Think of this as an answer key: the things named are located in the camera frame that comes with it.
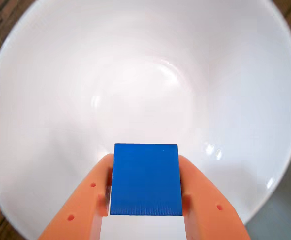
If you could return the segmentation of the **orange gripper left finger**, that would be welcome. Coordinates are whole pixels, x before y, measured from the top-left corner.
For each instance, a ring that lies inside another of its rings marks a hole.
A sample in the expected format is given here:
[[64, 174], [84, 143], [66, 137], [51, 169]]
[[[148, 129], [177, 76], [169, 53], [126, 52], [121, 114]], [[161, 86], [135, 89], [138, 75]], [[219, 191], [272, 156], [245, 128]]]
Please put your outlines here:
[[41, 240], [99, 240], [109, 215], [114, 155], [88, 173], [39, 237]]

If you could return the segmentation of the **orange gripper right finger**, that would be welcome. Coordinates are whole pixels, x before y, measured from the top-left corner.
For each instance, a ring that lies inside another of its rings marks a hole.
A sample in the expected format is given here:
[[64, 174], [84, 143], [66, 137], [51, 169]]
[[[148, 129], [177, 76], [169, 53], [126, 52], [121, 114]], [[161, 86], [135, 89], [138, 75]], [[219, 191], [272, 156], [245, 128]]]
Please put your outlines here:
[[182, 211], [188, 240], [249, 240], [233, 205], [187, 158], [179, 156]]

